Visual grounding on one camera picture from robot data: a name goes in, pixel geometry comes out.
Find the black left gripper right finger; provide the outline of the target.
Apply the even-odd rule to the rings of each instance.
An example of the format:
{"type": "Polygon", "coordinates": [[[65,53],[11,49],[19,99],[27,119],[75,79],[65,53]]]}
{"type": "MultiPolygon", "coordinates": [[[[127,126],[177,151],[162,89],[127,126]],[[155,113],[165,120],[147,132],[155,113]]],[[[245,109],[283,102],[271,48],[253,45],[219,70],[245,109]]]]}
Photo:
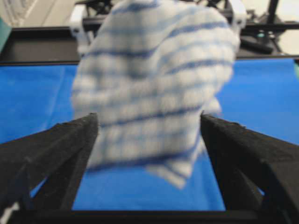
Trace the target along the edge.
{"type": "Polygon", "coordinates": [[[203,224],[296,224],[299,147],[201,114],[200,130],[225,204],[203,224]]]}

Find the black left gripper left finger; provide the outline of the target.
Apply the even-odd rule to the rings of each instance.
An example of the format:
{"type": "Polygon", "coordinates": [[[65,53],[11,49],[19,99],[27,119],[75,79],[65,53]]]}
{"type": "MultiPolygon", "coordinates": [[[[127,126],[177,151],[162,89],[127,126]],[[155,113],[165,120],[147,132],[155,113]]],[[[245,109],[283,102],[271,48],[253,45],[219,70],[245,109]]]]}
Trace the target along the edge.
{"type": "Polygon", "coordinates": [[[0,211],[73,207],[98,134],[95,113],[0,146],[0,211]]]}

